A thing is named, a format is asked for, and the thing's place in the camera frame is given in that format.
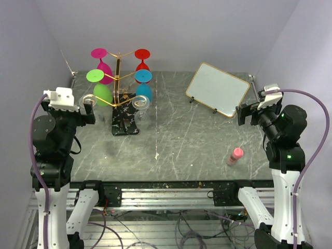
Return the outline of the green plastic wine glass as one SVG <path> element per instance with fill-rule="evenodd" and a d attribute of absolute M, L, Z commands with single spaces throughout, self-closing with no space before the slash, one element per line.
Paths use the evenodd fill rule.
<path fill-rule="evenodd" d="M 113 93 L 107 85 L 101 83 L 104 76 L 104 72 L 100 69 L 90 70 L 86 74 L 86 79 L 89 82 L 96 83 L 93 89 L 93 95 L 97 98 L 96 104 L 98 106 L 108 106 L 113 101 Z"/>

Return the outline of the pink plastic wine glass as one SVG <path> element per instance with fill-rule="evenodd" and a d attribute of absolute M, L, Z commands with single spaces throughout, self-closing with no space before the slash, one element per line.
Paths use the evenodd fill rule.
<path fill-rule="evenodd" d="M 100 60 L 97 69 L 102 70 L 105 74 L 103 79 L 100 80 L 100 83 L 104 85 L 109 85 L 114 81 L 112 78 L 107 76 L 107 75 L 113 76 L 113 71 L 111 67 L 102 60 L 107 55 L 108 55 L 107 50 L 104 48 L 95 48 L 91 51 L 91 56 L 95 59 Z"/>

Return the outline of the clear glass cup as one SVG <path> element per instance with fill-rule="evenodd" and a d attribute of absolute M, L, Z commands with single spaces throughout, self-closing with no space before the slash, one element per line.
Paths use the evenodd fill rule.
<path fill-rule="evenodd" d="M 78 105 L 82 114 L 86 114 L 84 104 L 92 104 L 92 109 L 96 118 L 96 122 L 105 122 L 106 118 L 102 107 L 97 105 L 97 98 L 93 94 L 85 94 L 80 97 Z"/>
<path fill-rule="evenodd" d="M 147 96 L 137 95 L 132 100 L 132 105 L 136 109 L 134 114 L 134 122 L 139 129 L 145 129 L 150 122 L 150 116 L 147 112 L 150 106 L 150 100 Z"/>

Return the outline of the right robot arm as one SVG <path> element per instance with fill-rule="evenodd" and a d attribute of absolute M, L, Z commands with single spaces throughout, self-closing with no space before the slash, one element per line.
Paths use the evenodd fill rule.
<path fill-rule="evenodd" d="M 251 125 L 260 126 L 268 139 L 265 150 L 274 185 L 274 214 L 270 215 L 254 187 L 232 189 L 229 201 L 246 208 L 255 227 L 256 248 L 312 248 L 303 234 L 300 205 L 294 200 L 299 196 L 296 181 L 305 167 L 298 140 L 307 126 L 306 111 L 296 105 L 259 109 L 258 104 L 242 104 L 236 111 L 239 125 L 250 116 Z"/>

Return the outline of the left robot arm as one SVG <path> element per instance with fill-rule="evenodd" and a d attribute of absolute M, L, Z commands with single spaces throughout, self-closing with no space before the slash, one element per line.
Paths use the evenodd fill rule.
<path fill-rule="evenodd" d="M 95 124 L 92 101 L 84 102 L 85 113 L 55 109 L 48 100 L 37 103 L 46 115 L 30 118 L 29 150 L 32 187 L 38 204 L 38 248 L 83 248 L 83 229 L 95 206 L 105 202 L 102 181 L 84 181 L 74 209 L 67 217 L 67 195 L 73 168 L 73 142 L 78 127 Z"/>

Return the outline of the red plastic wine glass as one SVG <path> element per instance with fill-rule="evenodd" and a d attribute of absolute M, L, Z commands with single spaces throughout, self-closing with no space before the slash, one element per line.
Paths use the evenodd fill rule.
<path fill-rule="evenodd" d="M 150 57 L 150 51 L 144 48 L 138 49 L 134 53 L 135 57 L 139 59 L 141 62 L 140 64 L 136 67 L 136 72 L 139 70 L 148 70 L 150 71 L 150 68 L 148 65 L 145 63 L 144 60 L 148 59 Z"/>

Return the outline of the blue plastic wine glass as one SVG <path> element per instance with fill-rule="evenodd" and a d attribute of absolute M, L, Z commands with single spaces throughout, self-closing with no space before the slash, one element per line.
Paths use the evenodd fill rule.
<path fill-rule="evenodd" d="M 135 72 L 135 79 L 140 83 L 136 89 L 136 95 L 146 96 L 152 102 L 153 91 L 148 84 L 152 79 L 152 73 L 149 70 L 138 70 Z"/>

